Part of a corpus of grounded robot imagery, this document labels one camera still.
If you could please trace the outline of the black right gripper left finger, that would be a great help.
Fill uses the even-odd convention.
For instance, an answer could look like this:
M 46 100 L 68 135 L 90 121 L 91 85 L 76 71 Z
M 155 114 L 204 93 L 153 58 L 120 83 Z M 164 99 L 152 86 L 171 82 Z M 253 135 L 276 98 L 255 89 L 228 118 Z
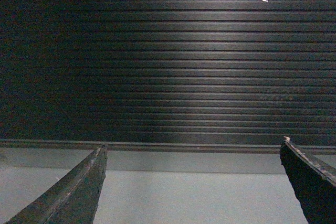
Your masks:
M 107 147 L 103 145 L 7 223 L 93 223 L 106 166 Z

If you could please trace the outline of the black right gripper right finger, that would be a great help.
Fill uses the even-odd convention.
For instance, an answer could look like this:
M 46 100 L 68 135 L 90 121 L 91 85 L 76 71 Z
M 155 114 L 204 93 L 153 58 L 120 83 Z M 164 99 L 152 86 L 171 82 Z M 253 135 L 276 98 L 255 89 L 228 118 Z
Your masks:
M 308 223 L 335 223 L 335 168 L 285 136 L 280 160 Z

